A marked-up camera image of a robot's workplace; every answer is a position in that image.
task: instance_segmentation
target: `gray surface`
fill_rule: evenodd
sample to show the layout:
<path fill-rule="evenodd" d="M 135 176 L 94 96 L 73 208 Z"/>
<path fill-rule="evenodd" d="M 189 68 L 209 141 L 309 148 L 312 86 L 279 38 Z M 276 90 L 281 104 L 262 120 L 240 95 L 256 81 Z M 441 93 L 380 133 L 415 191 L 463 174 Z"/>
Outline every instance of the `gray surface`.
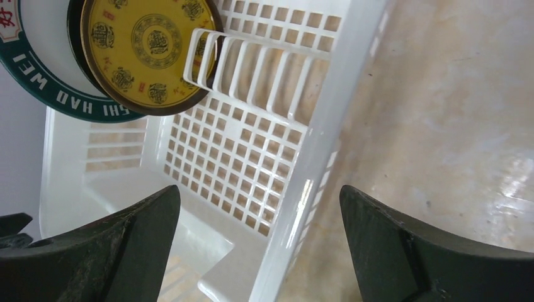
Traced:
<path fill-rule="evenodd" d="M 23 230 L 39 231 L 46 106 L 0 67 L 0 215 L 25 212 L 33 221 Z"/>

